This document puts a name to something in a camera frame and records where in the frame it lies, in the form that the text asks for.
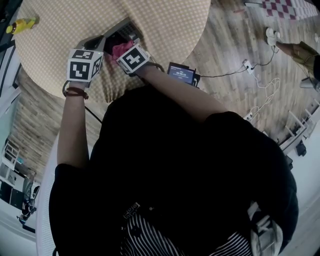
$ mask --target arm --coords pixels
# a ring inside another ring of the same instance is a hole
[[[85,89],[80,82],[71,87]],[[67,96],[59,132],[57,163],[84,169],[89,162],[85,100],[82,96]]]
[[[175,80],[153,66],[143,66],[136,73],[199,122],[204,122],[212,114],[228,111],[209,94]]]

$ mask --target beige tablecloth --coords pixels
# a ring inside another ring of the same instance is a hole
[[[16,48],[27,74],[49,93],[63,98],[70,49],[102,35],[130,17],[144,46],[164,69],[182,63],[196,46],[207,21],[210,0],[24,0],[19,18],[39,16],[39,24],[16,35]],[[89,101],[110,102],[142,85],[110,61],[92,81]]]

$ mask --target brown bracelet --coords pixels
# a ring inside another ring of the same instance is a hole
[[[85,100],[89,99],[88,94],[84,90],[76,87],[67,88],[65,90],[65,95],[70,97],[82,96]]]

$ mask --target yellow bottle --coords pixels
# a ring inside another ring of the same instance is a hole
[[[32,29],[36,24],[36,21],[37,21],[37,18],[35,17],[31,19],[30,18],[17,19],[15,23],[13,23],[12,25],[6,28],[6,33],[16,35],[24,30]]]

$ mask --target striped shirt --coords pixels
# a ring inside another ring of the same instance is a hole
[[[125,229],[125,237],[120,247],[122,256],[187,256],[138,213],[127,220]],[[209,256],[251,255],[249,241],[235,232],[225,244],[213,249]]]

